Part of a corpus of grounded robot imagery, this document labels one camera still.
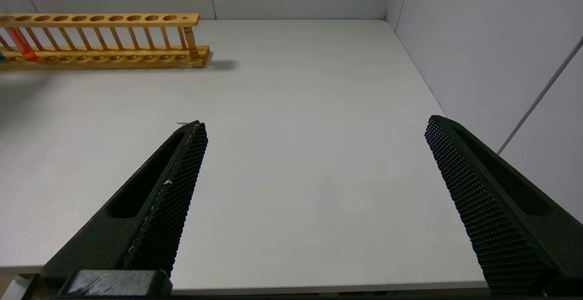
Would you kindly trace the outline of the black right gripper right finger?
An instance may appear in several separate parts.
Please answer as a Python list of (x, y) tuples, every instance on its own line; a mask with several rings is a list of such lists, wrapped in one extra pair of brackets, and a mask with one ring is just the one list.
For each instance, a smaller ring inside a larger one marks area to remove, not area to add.
[(580, 300), (583, 226), (461, 124), (424, 133), (493, 296)]

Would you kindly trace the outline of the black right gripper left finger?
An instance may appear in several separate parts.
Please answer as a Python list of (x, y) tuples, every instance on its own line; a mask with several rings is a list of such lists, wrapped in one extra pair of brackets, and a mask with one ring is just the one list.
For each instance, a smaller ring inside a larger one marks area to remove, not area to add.
[(169, 294), (208, 144), (196, 120), (175, 130), (44, 265), (55, 294)]

